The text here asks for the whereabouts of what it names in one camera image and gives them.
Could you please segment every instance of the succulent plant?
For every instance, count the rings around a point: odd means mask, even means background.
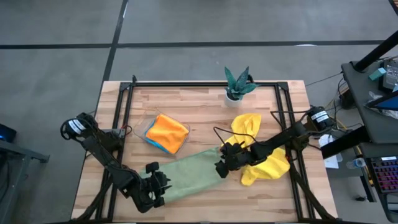
[[[233,77],[231,71],[225,67],[225,76],[228,81],[228,87],[225,88],[226,94],[231,100],[242,100],[243,95],[253,91],[257,85],[247,83],[249,75],[249,67],[243,71],[237,80]]]

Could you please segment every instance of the concrete floor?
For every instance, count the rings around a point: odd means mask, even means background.
[[[122,0],[2,0],[1,44],[111,43]],[[398,29],[387,0],[130,0],[120,43],[186,41],[380,40]],[[256,79],[311,83],[340,71],[375,45],[118,49],[110,80],[220,80],[223,67],[250,66]],[[93,111],[109,49],[0,50],[0,123],[18,130],[18,145],[50,154],[35,162],[18,199],[14,223],[70,218],[83,150],[59,135],[63,121]],[[398,49],[389,55],[398,54]],[[307,88],[325,105],[341,76]],[[347,125],[355,110],[338,114]],[[355,202],[359,178],[330,179],[340,218],[388,223],[378,203]]]

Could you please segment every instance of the teal object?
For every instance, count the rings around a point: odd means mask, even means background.
[[[379,69],[377,69],[376,71],[374,71],[374,72],[369,76],[369,78],[370,78],[372,81],[374,81],[374,80],[376,80],[377,78],[383,76],[383,75],[386,74],[386,73],[387,73],[387,71],[386,71],[384,68],[379,68]]]
[[[219,147],[185,157],[183,159],[159,166],[168,179],[167,185],[172,187],[165,191],[165,203],[173,202],[188,195],[201,192],[222,183],[216,171],[216,162],[220,161]],[[141,177],[148,177],[145,170],[140,171]]]

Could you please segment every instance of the transparent container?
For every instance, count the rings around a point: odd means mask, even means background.
[[[357,158],[346,163],[347,168],[357,169],[366,166],[365,160],[363,158]]]
[[[185,138],[183,139],[183,141],[181,142],[180,147],[175,152],[170,152],[166,148],[162,147],[160,144],[154,144],[153,140],[147,138],[148,130],[153,127],[153,125],[154,125],[154,123],[155,123],[155,121],[156,121],[156,119],[158,118],[159,115],[166,116],[169,119],[180,123],[182,126],[184,126],[188,130],[188,133],[185,136]],[[169,154],[175,154],[176,152],[178,152],[183,147],[183,145],[185,144],[185,142],[188,139],[190,131],[191,131],[191,128],[190,128],[189,125],[181,123],[181,122],[177,121],[176,119],[171,118],[170,116],[167,116],[166,114],[161,113],[158,110],[146,110],[144,112],[144,114],[139,118],[137,124],[135,125],[135,127],[133,129],[133,133],[136,136],[140,137],[141,139],[145,140],[149,144],[151,144],[151,145],[153,145],[155,147],[158,147],[159,149],[161,149],[161,150],[163,150],[163,151],[165,151],[165,152],[167,152]]]

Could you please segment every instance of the wooden tabletop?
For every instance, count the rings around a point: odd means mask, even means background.
[[[309,102],[304,82],[287,82],[294,111],[307,110]],[[109,129],[112,126],[119,84],[120,82],[104,82],[96,114],[101,129]],[[218,146],[220,140],[214,134],[213,126],[230,129],[233,119],[244,113],[262,115],[258,139],[266,140],[280,132],[279,125],[270,115],[270,111],[277,110],[273,88],[256,88],[244,96],[240,108],[225,107],[224,97],[225,90],[222,87],[135,87],[129,125],[134,127],[146,109],[157,108],[162,113],[189,124],[191,133],[186,145],[174,155],[166,154],[131,133],[126,137],[123,164],[140,171],[150,162],[158,161],[165,164]],[[120,124],[125,101],[126,96],[121,109]],[[303,157],[311,190],[326,210],[336,217],[335,203],[321,152],[308,147],[303,151]],[[82,214],[94,199],[100,189],[102,175],[103,166],[94,157],[87,158],[81,173],[72,218]],[[226,181],[216,187],[167,203],[160,208],[152,208],[144,214],[137,211],[131,198],[125,199],[118,192],[114,221],[288,222],[297,220],[289,173],[278,180],[257,180],[250,187],[241,185],[240,179],[241,171],[230,172]],[[300,194],[304,214],[307,214],[303,193]],[[107,201],[104,210],[108,211]]]

